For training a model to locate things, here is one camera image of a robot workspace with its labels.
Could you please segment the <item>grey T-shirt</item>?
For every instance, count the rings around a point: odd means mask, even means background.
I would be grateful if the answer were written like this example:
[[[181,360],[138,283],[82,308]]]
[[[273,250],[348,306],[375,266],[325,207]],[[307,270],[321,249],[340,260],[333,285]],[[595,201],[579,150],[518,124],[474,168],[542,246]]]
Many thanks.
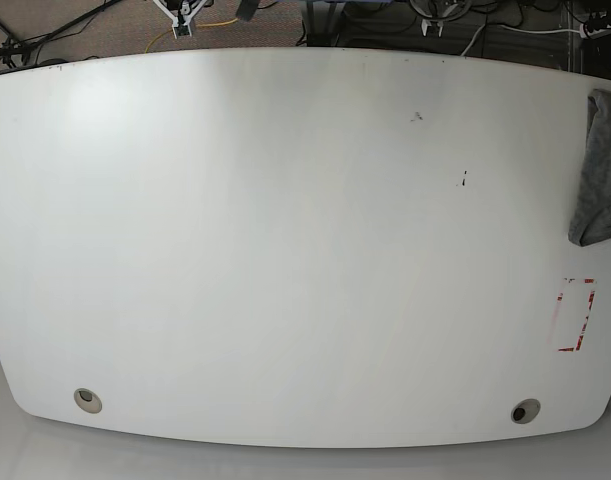
[[[610,91],[588,95],[586,148],[568,239],[580,247],[611,239]]]

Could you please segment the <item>red tape rectangle marking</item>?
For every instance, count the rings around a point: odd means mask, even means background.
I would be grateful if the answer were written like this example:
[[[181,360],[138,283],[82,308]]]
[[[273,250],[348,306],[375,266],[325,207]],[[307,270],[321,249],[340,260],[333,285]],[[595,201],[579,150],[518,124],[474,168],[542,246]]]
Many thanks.
[[[593,278],[565,278],[557,297],[552,345],[557,352],[579,351],[596,295]]]

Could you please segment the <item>black tripod stand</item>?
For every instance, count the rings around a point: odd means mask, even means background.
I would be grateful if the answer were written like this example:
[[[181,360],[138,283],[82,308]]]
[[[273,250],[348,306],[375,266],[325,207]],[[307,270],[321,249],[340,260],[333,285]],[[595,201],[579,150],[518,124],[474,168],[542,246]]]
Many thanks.
[[[0,19],[0,32],[4,35],[0,46],[0,74],[37,67],[46,45],[82,34],[98,16],[120,3],[121,0],[103,1],[55,30],[27,38],[21,38]]]

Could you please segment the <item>white power strip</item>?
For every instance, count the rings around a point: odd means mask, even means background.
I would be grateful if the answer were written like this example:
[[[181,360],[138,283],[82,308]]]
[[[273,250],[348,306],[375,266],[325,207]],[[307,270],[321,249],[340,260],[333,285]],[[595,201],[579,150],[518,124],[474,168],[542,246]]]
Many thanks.
[[[589,17],[580,27],[583,39],[594,39],[611,34],[611,16]]]

